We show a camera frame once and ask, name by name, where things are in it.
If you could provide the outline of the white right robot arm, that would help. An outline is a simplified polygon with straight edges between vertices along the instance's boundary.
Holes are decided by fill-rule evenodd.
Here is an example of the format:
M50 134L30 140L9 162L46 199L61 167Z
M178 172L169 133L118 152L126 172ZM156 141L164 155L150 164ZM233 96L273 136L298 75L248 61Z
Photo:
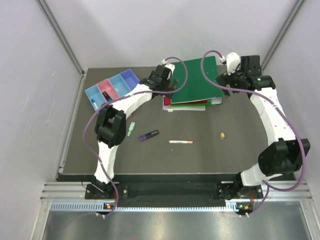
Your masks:
M232 52L219 60L226 66L226 72L216 78L217 83L231 87L233 93L239 89L246 91L267 136L268 146L259 154L257 163L235 177L233 192L245 198L262 181L299 171L303 165L302 153L308 153L310 142L297 141L293 128L284 120L276 85L271 76L262 73L258 55L239 56Z

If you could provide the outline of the red clip folder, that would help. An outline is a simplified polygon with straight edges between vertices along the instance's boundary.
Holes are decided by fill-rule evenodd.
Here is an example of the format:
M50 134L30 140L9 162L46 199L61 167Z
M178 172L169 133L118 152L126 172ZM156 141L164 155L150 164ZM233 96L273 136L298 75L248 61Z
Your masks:
M201 100L201 101L188 101L188 102L180 102L180 103L172 103L172 100L168 97L163 97L164 106L211 106L212 102L210 100Z

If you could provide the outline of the black blue highlighter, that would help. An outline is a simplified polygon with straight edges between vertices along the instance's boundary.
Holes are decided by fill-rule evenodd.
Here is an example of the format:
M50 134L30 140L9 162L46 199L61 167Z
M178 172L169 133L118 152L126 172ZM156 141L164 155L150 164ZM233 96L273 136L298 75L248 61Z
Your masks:
M104 98L105 98L105 100L106 100L107 102L112 101L112 98L108 95L107 92L104 91L104 92L102 93L102 95L104 96Z

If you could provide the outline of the purple drawer box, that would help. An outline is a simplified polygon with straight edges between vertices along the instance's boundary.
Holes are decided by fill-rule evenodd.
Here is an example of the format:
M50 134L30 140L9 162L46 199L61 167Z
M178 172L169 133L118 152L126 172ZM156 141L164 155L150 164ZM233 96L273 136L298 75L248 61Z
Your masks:
M121 77L129 87L129 89L132 91L140 82L138 77L135 75L135 73L131 69L127 69L120 73Z

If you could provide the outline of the black purple highlighter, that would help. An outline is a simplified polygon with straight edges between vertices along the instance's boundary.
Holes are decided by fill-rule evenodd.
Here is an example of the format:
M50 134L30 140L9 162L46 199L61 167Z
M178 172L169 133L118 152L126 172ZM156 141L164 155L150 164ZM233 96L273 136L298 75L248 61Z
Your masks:
M145 140L147 140L147 139L150 139L150 138L152 138L152 137L154 137L154 136L157 136L157 135L159 135L159 134L160 134L160 133L159 133L158 130L151 131L151 132L149 132L149 133L146 133L146 134L141 135L141 136L139 137L139 141L140 141L140 142L143 142L143 141L145 141Z

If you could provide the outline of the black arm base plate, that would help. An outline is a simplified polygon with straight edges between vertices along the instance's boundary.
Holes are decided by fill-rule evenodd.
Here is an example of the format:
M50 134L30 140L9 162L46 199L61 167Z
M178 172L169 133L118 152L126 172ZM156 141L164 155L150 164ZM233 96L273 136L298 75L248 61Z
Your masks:
M234 173L116 174L116 189L93 181L87 200L117 200L118 207L223 207L226 200L263 198L260 185L244 187Z

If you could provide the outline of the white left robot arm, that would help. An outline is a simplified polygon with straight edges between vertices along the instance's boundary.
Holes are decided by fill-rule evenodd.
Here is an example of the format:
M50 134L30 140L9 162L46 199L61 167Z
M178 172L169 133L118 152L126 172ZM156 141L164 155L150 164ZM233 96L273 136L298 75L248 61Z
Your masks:
M127 135L126 120L128 116L156 95L171 96L176 93L177 81L171 83L174 70L173 64L158 65L149 77L130 87L129 92L115 100L106 102L95 112L97 120L94 131L97 135L99 153L91 150L97 158L95 180L92 185L102 198L109 198L113 192L115 195L119 194L113 182L114 162L118 146Z

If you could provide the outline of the green ring binder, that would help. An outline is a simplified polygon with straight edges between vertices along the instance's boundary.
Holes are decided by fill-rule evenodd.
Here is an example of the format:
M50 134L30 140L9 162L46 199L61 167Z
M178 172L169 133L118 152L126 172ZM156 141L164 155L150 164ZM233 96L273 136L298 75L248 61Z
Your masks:
M196 102L210 100L212 105L219 105L223 100L223 92L220 88L210 84L201 71L201 58L184 61L188 78L185 86L171 97L172 103ZM175 69L173 80L177 79L176 88L180 88L185 81L185 68L181 62L173 62ZM203 64L205 74L211 80L217 83L216 77L219 76L216 58L208 56Z

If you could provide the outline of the pink drawer box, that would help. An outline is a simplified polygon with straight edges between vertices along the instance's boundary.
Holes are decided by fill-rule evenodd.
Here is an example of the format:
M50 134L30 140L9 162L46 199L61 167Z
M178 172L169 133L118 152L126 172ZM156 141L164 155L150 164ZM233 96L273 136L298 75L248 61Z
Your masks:
M120 97L108 78L97 83L97 87L102 94L103 92L107 92L112 100L116 100Z

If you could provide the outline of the green spiral notebook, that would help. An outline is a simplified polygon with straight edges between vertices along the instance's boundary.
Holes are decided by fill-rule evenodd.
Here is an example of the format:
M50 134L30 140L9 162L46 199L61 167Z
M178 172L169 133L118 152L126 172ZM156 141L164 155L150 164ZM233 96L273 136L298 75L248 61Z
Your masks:
M172 105L163 105L162 109L167 112L174 111L205 111L205 106L172 106Z

